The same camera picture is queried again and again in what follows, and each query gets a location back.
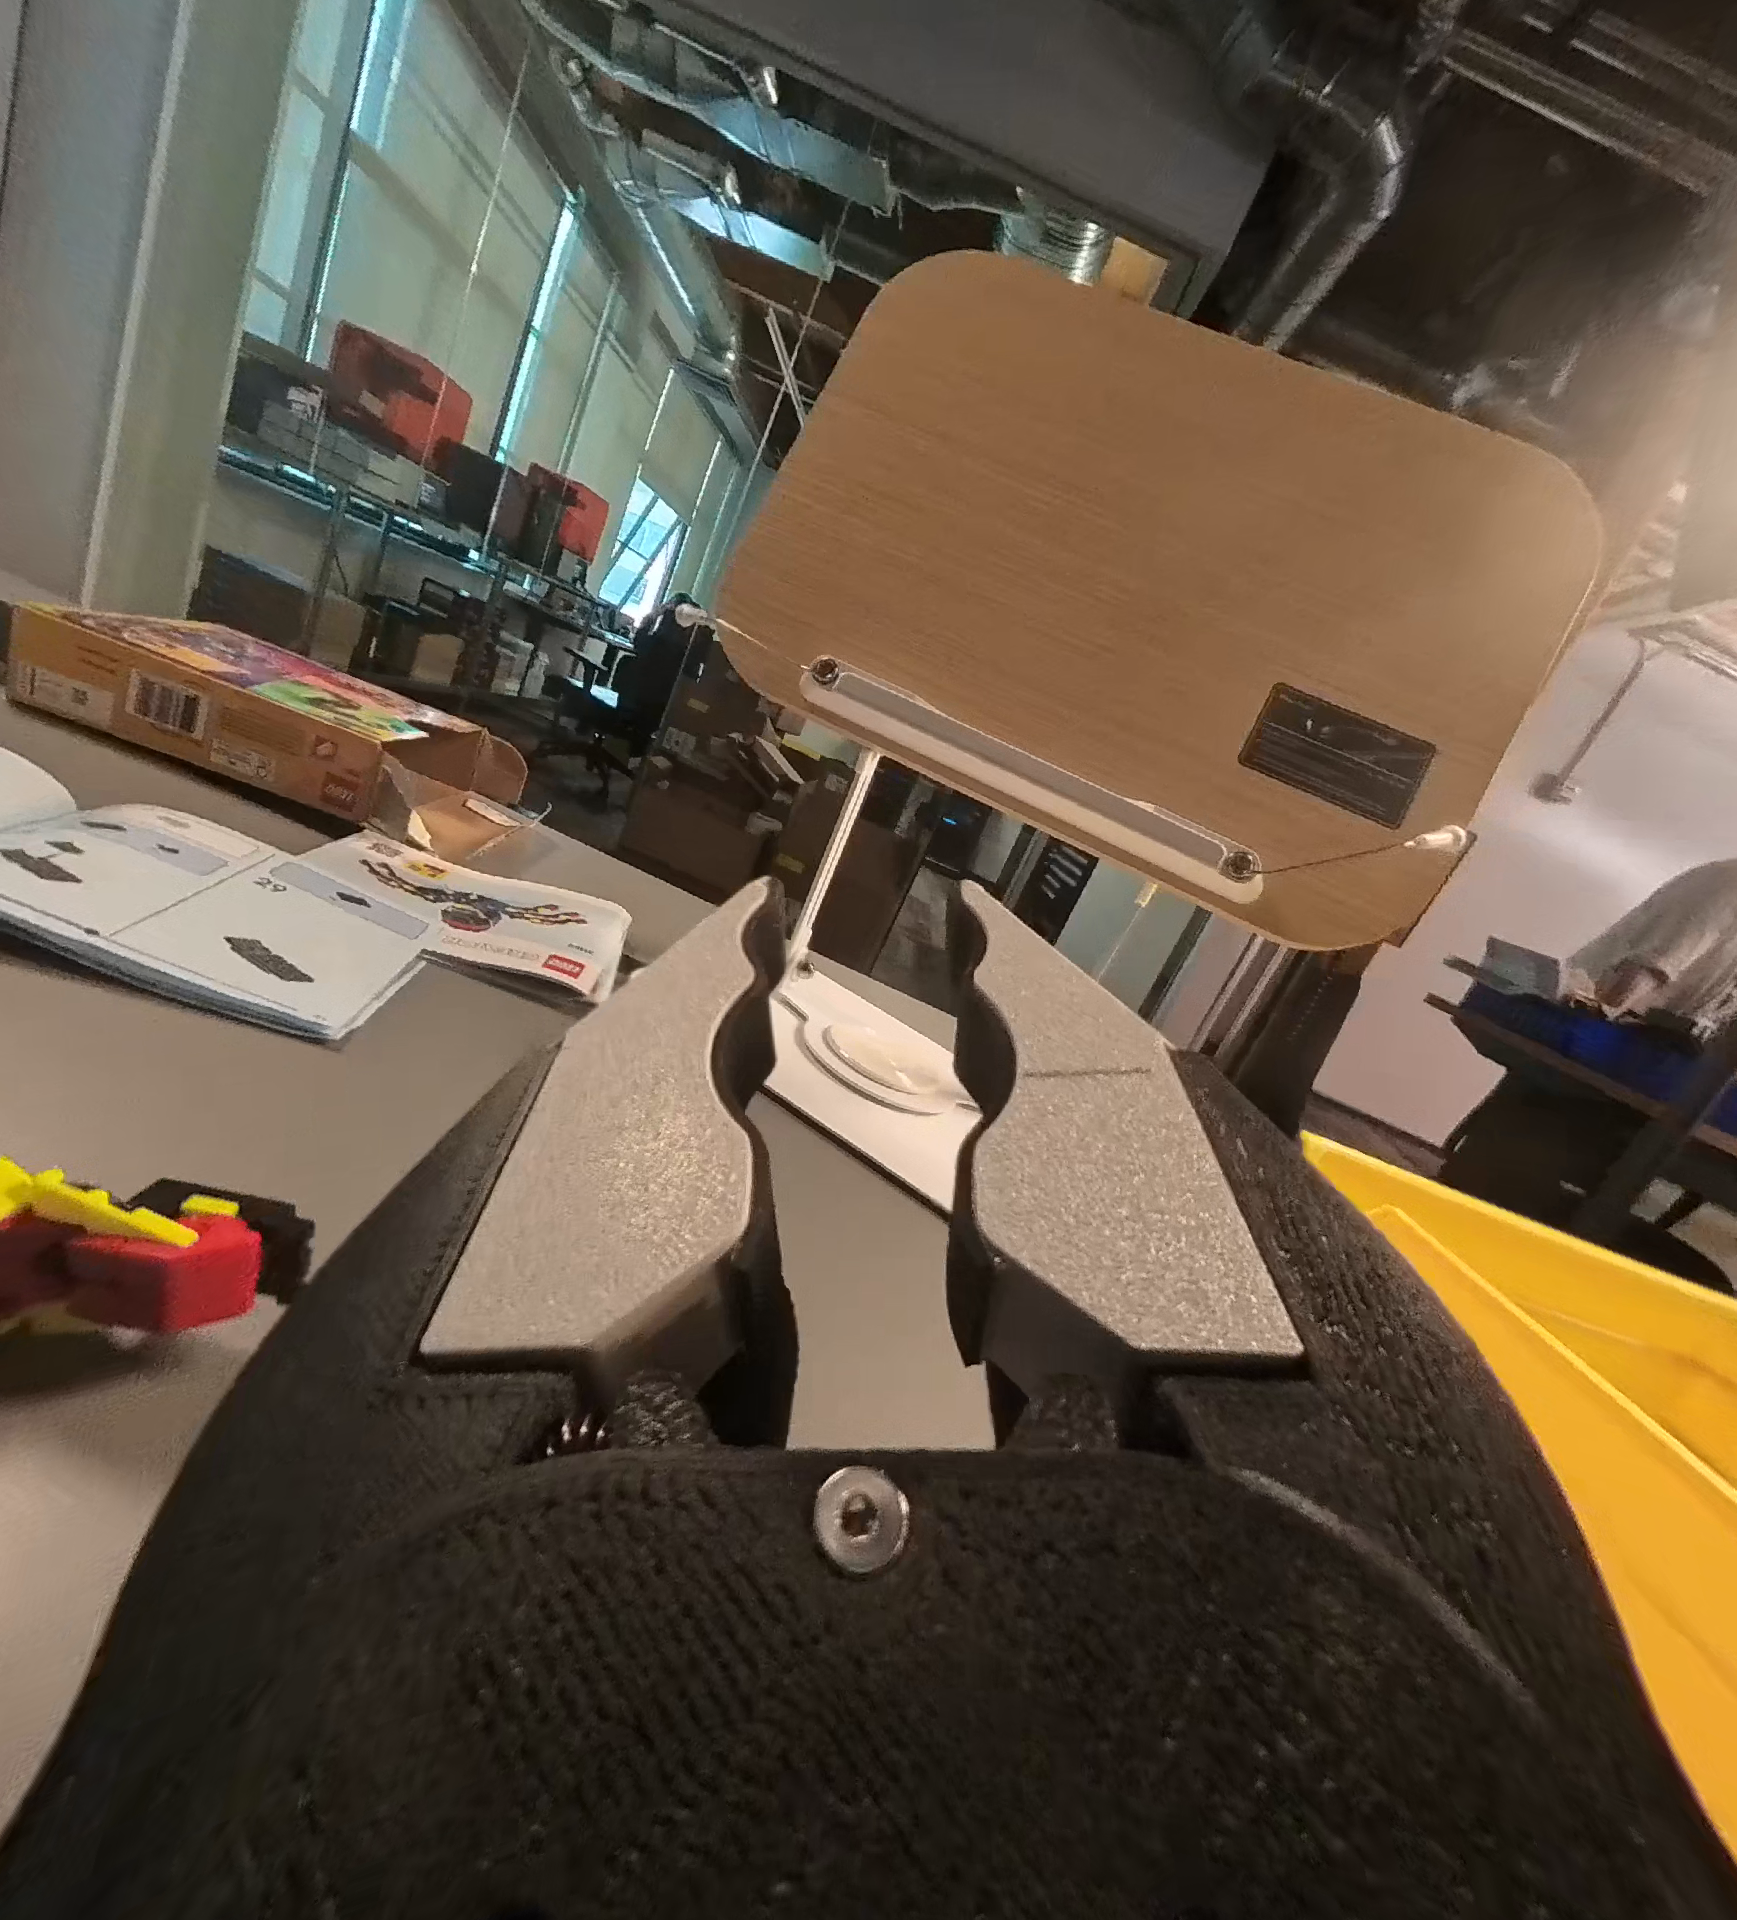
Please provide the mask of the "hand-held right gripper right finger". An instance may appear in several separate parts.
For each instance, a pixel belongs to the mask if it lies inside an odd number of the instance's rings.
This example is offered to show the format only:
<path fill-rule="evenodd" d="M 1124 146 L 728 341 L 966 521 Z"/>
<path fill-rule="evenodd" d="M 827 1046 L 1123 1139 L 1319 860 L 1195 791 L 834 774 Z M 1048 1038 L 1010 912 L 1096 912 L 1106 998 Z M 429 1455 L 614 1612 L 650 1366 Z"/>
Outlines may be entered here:
<path fill-rule="evenodd" d="M 1169 1046 L 966 883 L 949 1331 L 999 1375 L 1292 1375 L 1306 1349 Z"/>

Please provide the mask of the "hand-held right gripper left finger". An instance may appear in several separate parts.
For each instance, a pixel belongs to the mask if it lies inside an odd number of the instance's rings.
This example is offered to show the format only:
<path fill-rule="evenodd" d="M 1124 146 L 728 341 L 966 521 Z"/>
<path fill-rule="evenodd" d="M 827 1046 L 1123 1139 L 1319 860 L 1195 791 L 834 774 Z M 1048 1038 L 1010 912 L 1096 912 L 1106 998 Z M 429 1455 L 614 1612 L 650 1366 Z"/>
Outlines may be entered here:
<path fill-rule="evenodd" d="M 787 1348 L 766 1146 L 784 901 L 755 879 L 580 1017 L 436 1306 L 440 1371 L 717 1375 Z"/>

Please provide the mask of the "red yellow black brick model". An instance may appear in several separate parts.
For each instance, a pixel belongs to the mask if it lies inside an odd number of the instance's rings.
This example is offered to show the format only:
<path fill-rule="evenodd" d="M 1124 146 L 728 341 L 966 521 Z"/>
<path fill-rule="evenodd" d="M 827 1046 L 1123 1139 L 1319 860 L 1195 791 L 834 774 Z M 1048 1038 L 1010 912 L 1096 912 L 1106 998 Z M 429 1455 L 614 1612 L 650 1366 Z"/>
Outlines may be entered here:
<path fill-rule="evenodd" d="M 0 1348 L 117 1349 L 237 1321 L 288 1306 L 313 1248 L 315 1220 L 282 1199 L 182 1177 L 112 1196 L 0 1155 Z"/>

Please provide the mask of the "yellow plastic bin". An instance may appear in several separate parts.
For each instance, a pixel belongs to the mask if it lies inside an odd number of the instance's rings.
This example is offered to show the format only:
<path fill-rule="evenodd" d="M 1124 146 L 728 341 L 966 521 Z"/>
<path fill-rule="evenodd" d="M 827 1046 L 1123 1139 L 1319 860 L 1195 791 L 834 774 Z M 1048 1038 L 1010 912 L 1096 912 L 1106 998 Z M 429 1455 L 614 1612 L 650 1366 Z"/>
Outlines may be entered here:
<path fill-rule="evenodd" d="M 1516 1403 L 1737 1860 L 1737 1299 L 1347 1144 L 1303 1146 Z"/>

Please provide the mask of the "closed instruction booklet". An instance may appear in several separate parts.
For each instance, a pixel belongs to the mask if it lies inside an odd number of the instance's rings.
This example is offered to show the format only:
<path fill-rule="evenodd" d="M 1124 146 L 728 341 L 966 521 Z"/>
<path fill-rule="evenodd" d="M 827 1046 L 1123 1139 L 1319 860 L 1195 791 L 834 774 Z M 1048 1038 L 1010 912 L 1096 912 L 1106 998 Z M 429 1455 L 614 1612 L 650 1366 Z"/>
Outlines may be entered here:
<path fill-rule="evenodd" d="M 564 884 L 491 877 L 358 832 L 305 856 L 330 879 L 336 905 L 366 908 L 377 924 L 415 922 L 425 959 L 512 972 L 585 1003 L 611 994 L 631 915 L 611 898 Z"/>

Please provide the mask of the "blue plastic crate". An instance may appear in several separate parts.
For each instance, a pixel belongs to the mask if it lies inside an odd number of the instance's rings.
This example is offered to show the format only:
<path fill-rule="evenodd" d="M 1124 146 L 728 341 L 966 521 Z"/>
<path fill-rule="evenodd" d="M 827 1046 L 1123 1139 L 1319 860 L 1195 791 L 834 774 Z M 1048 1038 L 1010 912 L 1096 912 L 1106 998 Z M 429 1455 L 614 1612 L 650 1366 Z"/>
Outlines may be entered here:
<path fill-rule="evenodd" d="M 1546 1001 L 1481 979 L 1461 991 L 1454 1014 L 1489 1029 L 1489 1038 L 1472 1046 L 1503 1067 L 1519 1060 L 1516 1049 L 1503 1039 L 1510 1035 L 1571 1067 L 1584 1067 L 1663 1104 L 1682 1097 L 1699 1063 L 1699 1046 L 1677 1025 L 1609 1021 L 1571 1001 Z M 1737 1080 L 1720 1093 L 1708 1125 L 1737 1137 Z"/>

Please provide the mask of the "black work table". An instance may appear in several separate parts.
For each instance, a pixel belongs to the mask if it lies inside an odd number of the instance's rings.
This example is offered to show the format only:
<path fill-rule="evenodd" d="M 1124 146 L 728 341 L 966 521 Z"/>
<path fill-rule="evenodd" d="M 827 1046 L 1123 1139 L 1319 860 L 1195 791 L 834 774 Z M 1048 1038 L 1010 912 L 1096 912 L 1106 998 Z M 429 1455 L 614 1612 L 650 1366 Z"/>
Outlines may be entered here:
<path fill-rule="evenodd" d="M 1454 998 L 1429 998 L 1500 1083 L 1454 1121 L 1438 1177 L 1491 1207 L 1571 1232 L 1626 1146 L 1696 1076 L 1699 1055 L 1663 1025 L 1612 1022 L 1472 981 Z M 1737 1220 L 1737 1076 L 1672 1146 L 1656 1177 L 1672 1204 L 1656 1218 L 1629 1207 L 1609 1246 L 1663 1255 L 1665 1237 L 1704 1208 Z"/>

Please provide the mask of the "black office chair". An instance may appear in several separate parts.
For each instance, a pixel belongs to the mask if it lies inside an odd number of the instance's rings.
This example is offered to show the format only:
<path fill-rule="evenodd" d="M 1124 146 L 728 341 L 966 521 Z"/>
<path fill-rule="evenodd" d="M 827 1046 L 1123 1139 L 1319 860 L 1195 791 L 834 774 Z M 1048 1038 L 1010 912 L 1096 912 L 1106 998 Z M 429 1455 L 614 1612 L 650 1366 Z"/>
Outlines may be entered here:
<path fill-rule="evenodd" d="M 600 807 L 608 802 L 614 777 L 628 781 L 639 770 L 702 623 L 710 623 L 702 602 L 688 592 L 674 592 L 636 625 L 608 684 L 580 690 L 571 708 L 574 732 Z"/>

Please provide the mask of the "open instruction booklet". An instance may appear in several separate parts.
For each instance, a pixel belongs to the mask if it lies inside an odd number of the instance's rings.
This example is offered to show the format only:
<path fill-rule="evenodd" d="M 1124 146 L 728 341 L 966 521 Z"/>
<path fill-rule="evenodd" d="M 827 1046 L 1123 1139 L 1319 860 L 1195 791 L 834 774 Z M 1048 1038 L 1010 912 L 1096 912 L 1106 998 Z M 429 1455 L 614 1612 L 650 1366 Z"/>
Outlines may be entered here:
<path fill-rule="evenodd" d="M 75 807 L 0 746 L 0 934 L 130 986 L 337 1042 L 425 960 L 429 924 L 315 856 L 162 802 Z"/>

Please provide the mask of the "orange cardboard toy box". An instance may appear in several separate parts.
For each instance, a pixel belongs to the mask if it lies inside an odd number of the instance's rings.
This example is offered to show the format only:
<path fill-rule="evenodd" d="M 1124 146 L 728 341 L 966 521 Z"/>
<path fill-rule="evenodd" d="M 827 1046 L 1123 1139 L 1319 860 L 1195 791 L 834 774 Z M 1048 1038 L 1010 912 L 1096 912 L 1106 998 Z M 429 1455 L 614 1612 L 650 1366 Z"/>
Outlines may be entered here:
<path fill-rule="evenodd" d="M 483 725 L 215 623 L 19 602 L 6 692 L 436 856 L 533 826 L 528 763 Z"/>

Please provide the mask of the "wooden book stand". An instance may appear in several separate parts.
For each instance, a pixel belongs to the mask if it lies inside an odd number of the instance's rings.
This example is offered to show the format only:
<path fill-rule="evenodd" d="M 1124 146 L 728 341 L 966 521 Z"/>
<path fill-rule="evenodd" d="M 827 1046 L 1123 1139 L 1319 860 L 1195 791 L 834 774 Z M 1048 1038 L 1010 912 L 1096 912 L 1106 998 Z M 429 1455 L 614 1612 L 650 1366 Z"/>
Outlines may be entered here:
<path fill-rule="evenodd" d="M 1316 952 L 1231 1060 L 1293 1131 L 1602 546 L 1543 449 L 952 250 L 853 325 L 714 623 L 772 705 Z"/>

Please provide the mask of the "small red black case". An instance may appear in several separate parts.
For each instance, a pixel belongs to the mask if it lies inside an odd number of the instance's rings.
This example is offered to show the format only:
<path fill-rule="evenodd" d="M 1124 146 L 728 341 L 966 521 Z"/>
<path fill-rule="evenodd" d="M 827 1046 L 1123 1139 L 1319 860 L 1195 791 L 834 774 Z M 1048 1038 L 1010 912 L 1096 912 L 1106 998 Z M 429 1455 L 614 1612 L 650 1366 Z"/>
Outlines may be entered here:
<path fill-rule="evenodd" d="M 561 559 L 591 566 L 608 521 L 608 502 L 590 485 L 533 461 L 519 559 L 535 570 L 556 570 Z"/>

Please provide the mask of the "metal storage shelf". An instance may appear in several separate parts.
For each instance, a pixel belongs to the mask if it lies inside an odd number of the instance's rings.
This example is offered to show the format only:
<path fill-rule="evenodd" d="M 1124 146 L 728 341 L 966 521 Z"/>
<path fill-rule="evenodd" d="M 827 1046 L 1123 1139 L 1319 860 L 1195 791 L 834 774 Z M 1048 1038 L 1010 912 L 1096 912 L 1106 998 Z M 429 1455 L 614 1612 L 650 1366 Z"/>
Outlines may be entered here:
<path fill-rule="evenodd" d="M 436 471 L 391 454 L 330 420 L 323 363 L 241 332 L 185 611 L 398 684 L 608 684 L 631 621 L 598 559 L 519 559 L 523 474 L 467 440 Z"/>

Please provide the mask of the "large red black case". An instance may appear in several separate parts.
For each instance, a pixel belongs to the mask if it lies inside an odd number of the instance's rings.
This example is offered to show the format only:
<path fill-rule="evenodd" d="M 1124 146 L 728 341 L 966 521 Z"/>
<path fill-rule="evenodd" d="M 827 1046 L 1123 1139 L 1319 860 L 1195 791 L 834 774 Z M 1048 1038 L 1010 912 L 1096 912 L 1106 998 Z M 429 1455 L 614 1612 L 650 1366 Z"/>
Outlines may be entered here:
<path fill-rule="evenodd" d="M 326 413 L 337 425 L 436 471 L 466 443 L 470 395 L 425 356 L 337 322 L 326 349 Z"/>

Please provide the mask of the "silver spiral ventilation duct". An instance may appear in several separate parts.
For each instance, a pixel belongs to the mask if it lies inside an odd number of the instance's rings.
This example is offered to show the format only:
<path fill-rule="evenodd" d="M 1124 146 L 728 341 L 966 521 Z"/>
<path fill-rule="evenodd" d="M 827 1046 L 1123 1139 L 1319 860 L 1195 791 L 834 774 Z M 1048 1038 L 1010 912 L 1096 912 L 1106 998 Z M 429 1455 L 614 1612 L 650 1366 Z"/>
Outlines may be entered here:
<path fill-rule="evenodd" d="M 569 110 L 585 130 L 611 199 L 636 229 L 639 250 L 653 261 L 662 299 L 674 308 L 671 337 L 690 378 L 738 396 L 742 308 L 707 248 L 707 233 L 686 216 L 688 206 L 710 199 L 707 158 L 688 143 L 674 146 L 646 127 L 628 103 L 626 83 L 591 37 L 550 2 L 521 2 L 530 27 L 543 33 L 550 65 Z"/>

